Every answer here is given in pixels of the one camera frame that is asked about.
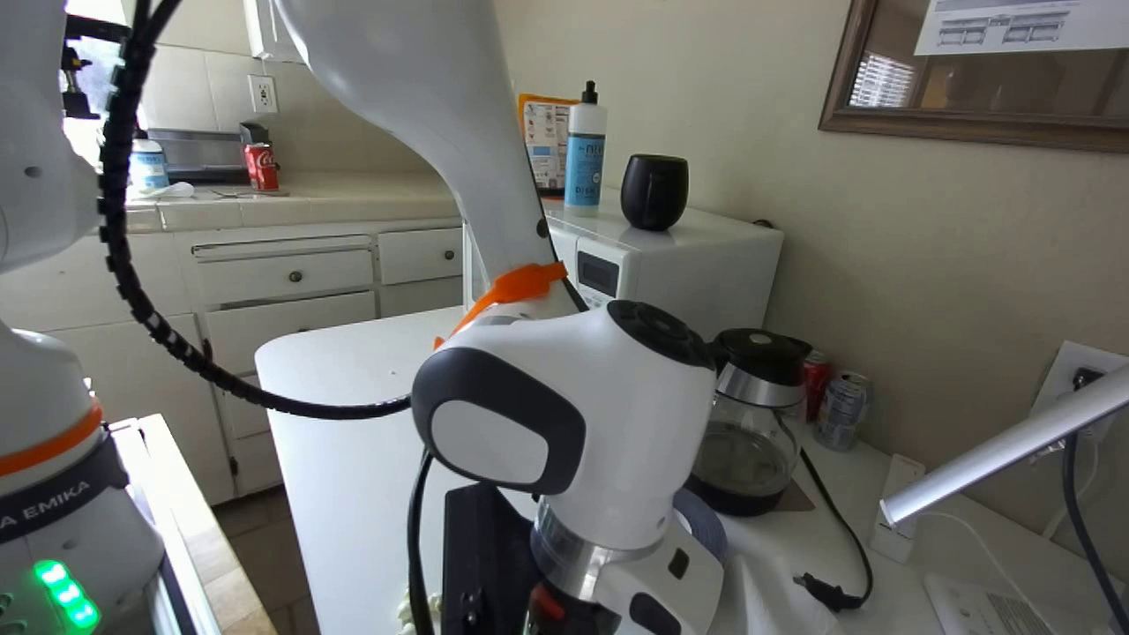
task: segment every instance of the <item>power cord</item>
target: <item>power cord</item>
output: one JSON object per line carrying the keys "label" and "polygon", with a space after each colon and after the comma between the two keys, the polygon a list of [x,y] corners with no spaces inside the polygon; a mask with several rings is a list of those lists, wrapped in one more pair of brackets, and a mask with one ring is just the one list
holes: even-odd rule
{"label": "power cord", "polygon": [[433,635],[430,624],[430,606],[425,606],[425,578],[423,578],[423,554],[421,554],[421,530],[423,530],[423,490],[425,490],[425,473],[430,473],[433,455],[423,449],[421,455],[421,473],[414,485],[414,505],[408,505],[408,606],[414,606],[414,627],[416,635]]}
{"label": "power cord", "polygon": [[1084,554],[1086,554],[1086,563],[1099,584],[1099,596],[1111,610],[1111,618],[1117,620],[1117,632],[1129,635],[1129,613],[1125,613],[1125,604],[1117,600],[1117,587],[1111,584],[1106,578],[1106,566],[1089,540],[1089,530],[1086,530],[1086,519],[1081,511],[1081,496],[1076,496],[1076,485],[1073,485],[1073,460],[1076,460],[1076,451],[1081,451],[1081,433],[1068,433],[1066,438],[1066,451],[1062,451],[1062,496],[1066,496],[1066,513],[1068,513],[1068,524],[1073,531],[1081,535],[1084,543]]}
{"label": "power cord", "polygon": [[[1089,460],[1086,460],[1086,475],[1084,475],[1084,485],[1081,485],[1081,502],[1086,502],[1096,485],[1096,475],[1099,475],[1099,445],[1089,445]],[[1044,540],[1053,540],[1066,524],[1066,505],[1046,519],[1044,524]]]}
{"label": "power cord", "polygon": [[144,332],[177,357],[187,370],[201,375],[216,389],[248,399],[266,409],[294,411],[294,417],[318,417],[318,420],[373,420],[391,417],[408,406],[408,399],[373,402],[373,406],[321,406],[321,402],[301,402],[275,390],[266,390],[257,384],[240,382],[236,375],[222,370],[204,357],[193,340],[187,340],[147,300],[140,289],[140,277],[135,271],[129,238],[128,238],[128,183],[129,183],[129,150],[135,150],[135,129],[136,129],[136,101],[140,89],[156,56],[156,43],[169,18],[177,15],[179,0],[163,0],[150,11],[150,0],[135,4],[135,27],[128,43],[119,44],[123,68],[117,68],[109,95],[109,117],[102,126],[102,196],[97,213],[102,228],[97,238],[107,244],[109,257],[107,269],[117,277],[117,293],[128,300],[129,313]]}
{"label": "power cord", "polygon": [[832,502],[832,495],[827,490],[809,449],[790,433],[790,425],[783,423],[779,409],[771,409],[771,420],[775,425],[797,445],[802,458],[804,458],[804,469],[819,490],[819,496],[827,502],[827,507],[835,513],[835,523],[842,524],[842,531],[849,535],[852,551],[856,551],[856,559],[864,566],[864,593],[852,596],[848,593],[842,584],[832,584],[827,578],[816,578],[810,570],[797,576],[792,583],[804,584],[827,610],[832,613],[848,613],[848,610],[856,610],[872,600],[876,593],[876,570],[872,570],[872,558],[869,551],[859,545],[856,531],[849,530],[849,523],[842,519],[841,505]]}

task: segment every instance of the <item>framed sign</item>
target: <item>framed sign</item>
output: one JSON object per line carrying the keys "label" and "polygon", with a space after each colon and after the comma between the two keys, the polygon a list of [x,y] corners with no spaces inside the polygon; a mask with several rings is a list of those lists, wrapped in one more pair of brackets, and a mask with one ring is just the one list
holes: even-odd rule
{"label": "framed sign", "polygon": [[1129,150],[1129,0],[849,0],[819,126]]}

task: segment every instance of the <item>white panel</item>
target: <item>white panel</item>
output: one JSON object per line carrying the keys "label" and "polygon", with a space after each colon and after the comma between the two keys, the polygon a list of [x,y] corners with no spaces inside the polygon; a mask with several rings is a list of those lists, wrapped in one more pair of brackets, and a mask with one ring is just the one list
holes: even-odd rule
{"label": "white panel", "polygon": [[210,311],[210,313],[201,313],[199,322],[204,338],[210,340],[216,363],[236,375],[251,375],[253,370],[251,357],[269,338],[280,338],[290,332],[309,332],[324,323],[366,322],[373,313],[378,311],[369,293],[350,293],[350,296],[266,303],[266,308],[244,308],[244,311]]}

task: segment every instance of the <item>microwave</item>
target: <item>microwave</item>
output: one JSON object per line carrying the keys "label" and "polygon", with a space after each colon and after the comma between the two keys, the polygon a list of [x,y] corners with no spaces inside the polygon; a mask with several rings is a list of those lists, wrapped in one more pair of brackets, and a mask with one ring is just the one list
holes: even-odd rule
{"label": "microwave", "polygon": [[[703,338],[728,326],[758,326],[764,322],[783,231],[703,209],[668,231],[635,228],[616,209],[564,211],[545,209],[555,249],[572,284],[590,308],[615,296],[654,303]],[[484,293],[484,269],[474,246],[467,253],[463,300]]]}

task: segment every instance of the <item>black mug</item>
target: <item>black mug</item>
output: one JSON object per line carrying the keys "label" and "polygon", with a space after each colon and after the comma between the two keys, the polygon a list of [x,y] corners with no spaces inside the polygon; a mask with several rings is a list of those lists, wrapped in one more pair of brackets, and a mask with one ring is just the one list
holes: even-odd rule
{"label": "black mug", "polygon": [[684,211],[687,164],[676,155],[631,155],[620,203],[631,226],[662,231]]}

